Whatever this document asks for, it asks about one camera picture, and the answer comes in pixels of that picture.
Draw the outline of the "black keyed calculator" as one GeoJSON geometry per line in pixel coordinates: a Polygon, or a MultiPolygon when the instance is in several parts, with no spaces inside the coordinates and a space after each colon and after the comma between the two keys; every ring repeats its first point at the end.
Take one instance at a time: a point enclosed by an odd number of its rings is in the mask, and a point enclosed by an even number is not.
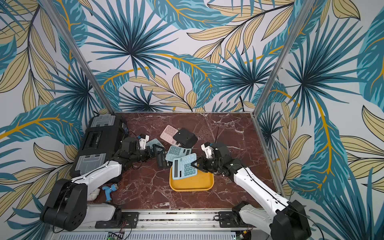
{"type": "Polygon", "coordinates": [[[166,160],[167,152],[165,150],[161,150],[160,152],[157,152],[156,158],[157,158],[157,165],[160,170],[163,169],[169,169],[172,167],[173,163],[166,160]]]}

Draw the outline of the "yellow plastic tray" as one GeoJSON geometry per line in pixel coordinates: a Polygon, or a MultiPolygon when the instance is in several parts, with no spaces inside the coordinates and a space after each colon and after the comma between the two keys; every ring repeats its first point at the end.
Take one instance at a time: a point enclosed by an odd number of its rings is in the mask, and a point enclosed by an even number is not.
{"type": "Polygon", "coordinates": [[[173,180],[173,168],[170,170],[170,187],[176,192],[203,192],[208,191],[214,186],[214,175],[212,173],[203,173],[198,171],[196,176],[173,180]]]}

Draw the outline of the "large teal calculator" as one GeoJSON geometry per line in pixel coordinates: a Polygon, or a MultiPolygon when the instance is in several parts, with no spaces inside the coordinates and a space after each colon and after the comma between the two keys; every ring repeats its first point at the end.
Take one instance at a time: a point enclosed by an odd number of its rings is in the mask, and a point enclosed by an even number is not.
{"type": "Polygon", "coordinates": [[[173,160],[172,166],[172,179],[182,180],[190,177],[194,177],[198,174],[198,170],[191,164],[197,160],[196,153],[176,158],[173,160]]]}

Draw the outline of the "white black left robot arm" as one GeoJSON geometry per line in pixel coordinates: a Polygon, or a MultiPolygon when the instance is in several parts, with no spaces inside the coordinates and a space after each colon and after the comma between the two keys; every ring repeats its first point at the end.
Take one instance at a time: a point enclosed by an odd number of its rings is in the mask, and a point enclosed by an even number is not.
{"type": "Polygon", "coordinates": [[[145,139],[125,138],[121,147],[105,164],[73,178],[58,180],[41,211],[40,220],[65,231],[73,231],[85,223],[96,228],[118,228],[128,223],[121,207],[112,203],[88,204],[88,196],[112,179],[129,170],[134,163],[152,158],[165,159],[166,149],[147,144],[145,139]]]}

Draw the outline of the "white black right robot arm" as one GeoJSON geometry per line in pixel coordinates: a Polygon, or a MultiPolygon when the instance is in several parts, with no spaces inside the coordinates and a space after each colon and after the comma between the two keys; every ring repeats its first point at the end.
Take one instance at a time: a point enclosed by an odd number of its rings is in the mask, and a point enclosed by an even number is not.
{"type": "Polygon", "coordinates": [[[202,145],[204,156],[191,166],[205,173],[221,174],[243,188],[261,209],[241,203],[233,208],[241,221],[268,234],[273,240],[308,240],[311,235],[305,207],[290,202],[262,182],[240,159],[231,155],[223,143],[202,145]]]}

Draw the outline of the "small teal calculator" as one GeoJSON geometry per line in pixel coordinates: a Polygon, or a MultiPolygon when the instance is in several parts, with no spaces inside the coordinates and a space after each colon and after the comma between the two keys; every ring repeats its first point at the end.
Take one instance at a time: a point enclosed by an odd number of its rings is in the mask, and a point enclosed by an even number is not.
{"type": "Polygon", "coordinates": [[[165,149],[165,146],[158,140],[158,139],[152,139],[151,141],[147,142],[147,147],[150,147],[152,150],[157,146],[157,149],[165,149]]]}

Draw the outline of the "pink calculator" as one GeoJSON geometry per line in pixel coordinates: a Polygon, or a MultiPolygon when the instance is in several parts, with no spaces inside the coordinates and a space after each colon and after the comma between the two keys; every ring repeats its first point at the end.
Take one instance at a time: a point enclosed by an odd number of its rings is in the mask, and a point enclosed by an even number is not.
{"type": "Polygon", "coordinates": [[[174,139],[174,136],[178,133],[179,130],[173,128],[170,125],[167,125],[166,128],[161,133],[161,139],[169,143],[172,146],[179,147],[180,144],[174,139]]]}

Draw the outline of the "black upside-down calculator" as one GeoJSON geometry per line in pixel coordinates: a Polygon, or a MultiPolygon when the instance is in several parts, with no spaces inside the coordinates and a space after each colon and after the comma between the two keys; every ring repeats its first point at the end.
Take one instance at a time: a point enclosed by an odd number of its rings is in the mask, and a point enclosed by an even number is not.
{"type": "Polygon", "coordinates": [[[173,136],[173,139],[181,144],[182,147],[184,148],[187,148],[187,149],[191,149],[193,148],[193,146],[197,143],[198,141],[198,138],[197,136],[188,131],[187,129],[185,128],[181,128],[174,136],[173,136]]]}

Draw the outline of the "black plastic toolbox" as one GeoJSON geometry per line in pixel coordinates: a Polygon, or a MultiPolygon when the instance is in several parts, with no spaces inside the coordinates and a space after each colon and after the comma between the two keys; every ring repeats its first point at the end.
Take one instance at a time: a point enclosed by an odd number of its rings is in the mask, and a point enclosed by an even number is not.
{"type": "Polygon", "coordinates": [[[106,163],[120,148],[128,131],[126,120],[120,116],[93,117],[70,171],[71,178],[87,174],[106,163]]]}

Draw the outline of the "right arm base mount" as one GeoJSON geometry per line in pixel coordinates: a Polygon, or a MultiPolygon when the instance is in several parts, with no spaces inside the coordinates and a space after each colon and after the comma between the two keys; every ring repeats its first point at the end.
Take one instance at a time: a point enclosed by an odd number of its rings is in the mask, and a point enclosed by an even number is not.
{"type": "Polygon", "coordinates": [[[252,229],[254,226],[246,224],[240,218],[240,215],[233,211],[218,212],[214,216],[214,220],[219,222],[221,228],[247,228],[252,229]]]}

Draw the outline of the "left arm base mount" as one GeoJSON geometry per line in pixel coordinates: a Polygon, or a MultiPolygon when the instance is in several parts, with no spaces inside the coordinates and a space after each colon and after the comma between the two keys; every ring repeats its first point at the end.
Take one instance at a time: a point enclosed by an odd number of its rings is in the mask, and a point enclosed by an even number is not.
{"type": "Polygon", "coordinates": [[[135,229],[138,224],[139,212],[118,212],[109,221],[96,222],[96,229],[135,229]]]}

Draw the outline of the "aluminium front rail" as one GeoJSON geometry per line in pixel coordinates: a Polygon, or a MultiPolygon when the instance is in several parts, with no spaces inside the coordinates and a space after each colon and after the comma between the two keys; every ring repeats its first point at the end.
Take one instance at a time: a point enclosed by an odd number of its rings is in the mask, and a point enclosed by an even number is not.
{"type": "Polygon", "coordinates": [[[82,224],[72,232],[49,232],[47,240],[270,240],[256,227],[237,227],[228,219],[231,209],[127,210],[133,223],[116,229],[82,224]]]}

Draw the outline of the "right aluminium corner post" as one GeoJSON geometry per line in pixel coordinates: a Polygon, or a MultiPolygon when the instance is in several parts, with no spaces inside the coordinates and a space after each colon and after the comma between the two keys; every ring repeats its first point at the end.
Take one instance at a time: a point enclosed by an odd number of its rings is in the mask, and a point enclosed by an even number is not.
{"type": "Polygon", "coordinates": [[[279,54],[279,57],[277,58],[276,64],[274,65],[274,68],[264,86],[263,92],[258,100],[258,104],[255,107],[255,110],[253,112],[253,117],[257,118],[259,113],[262,110],[263,104],[268,98],[268,94],[274,84],[274,81],[276,80],[278,76],[278,72],[282,67],[282,64],[286,58],[286,56],[289,54],[297,36],[299,35],[299,32],[301,30],[302,25],[305,23],[306,17],[310,13],[311,7],[314,4],[314,0],[310,1],[304,1],[303,6],[298,14],[298,17],[295,19],[293,23],[293,29],[290,32],[290,34],[287,36],[287,39],[285,41],[285,44],[282,47],[282,50],[279,54]]]}

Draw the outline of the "aluminium corner post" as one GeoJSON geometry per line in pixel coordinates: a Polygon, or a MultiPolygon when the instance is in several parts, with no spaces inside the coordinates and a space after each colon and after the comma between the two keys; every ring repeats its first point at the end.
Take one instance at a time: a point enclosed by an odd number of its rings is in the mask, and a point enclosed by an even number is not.
{"type": "Polygon", "coordinates": [[[66,27],[64,19],[61,17],[60,13],[54,6],[53,1],[42,0],[41,1],[43,8],[47,11],[48,16],[51,18],[54,25],[57,27],[58,32],[62,35],[64,41],[67,43],[69,50],[73,53],[74,58],[77,60],[77,63],[80,65],[84,74],[94,87],[94,91],[99,95],[101,102],[103,103],[105,109],[108,110],[109,114],[114,114],[115,110],[111,107],[108,99],[103,93],[96,77],[94,76],[91,68],[89,67],[85,57],[81,53],[77,43],[75,42],[70,30],[66,27]]]}
{"type": "Polygon", "coordinates": [[[282,67],[282,64],[286,58],[286,56],[289,54],[297,36],[299,35],[299,32],[301,30],[302,25],[305,23],[306,17],[310,13],[311,7],[314,4],[314,0],[310,1],[304,1],[303,6],[298,14],[298,17],[295,19],[293,23],[293,29],[290,32],[290,34],[287,36],[287,39],[285,41],[285,44],[282,47],[282,50],[279,54],[279,57],[277,58],[276,64],[274,65],[274,68],[264,86],[263,92],[258,100],[258,104],[255,107],[255,110],[253,112],[253,117],[257,118],[259,113],[262,110],[263,104],[268,98],[268,94],[274,84],[274,81],[276,80],[278,76],[278,72],[282,67]]]}

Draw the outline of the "left aluminium corner post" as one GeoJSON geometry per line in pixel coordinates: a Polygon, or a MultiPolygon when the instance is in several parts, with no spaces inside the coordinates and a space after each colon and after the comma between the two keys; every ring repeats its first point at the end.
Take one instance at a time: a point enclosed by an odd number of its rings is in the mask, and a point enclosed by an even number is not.
{"type": "Polygon", "coordinates": [[[115,110],[111,107],[108,99],[103,93],[96,77],[94,76],[91,68],[89,67],[85,57],[81,53],[77,43],[75,42],[70,30],[66,27],[64,19],[61,17],[60,13],[54,6],[53,1],[42,0],[41,1],[43,8],[47,11],[48,16],[51,18],[54,25],[57,27],[58,32],[62,35],[64,41],[67,43],[69,50],[73,53],[74,58],[77,60],[77,63],[80,65],[84,74],[94,87],[94,91],[99,95],[101,102],[103,103],[105,109],[108,110],[109,114],[114,114],[115,110]]]}

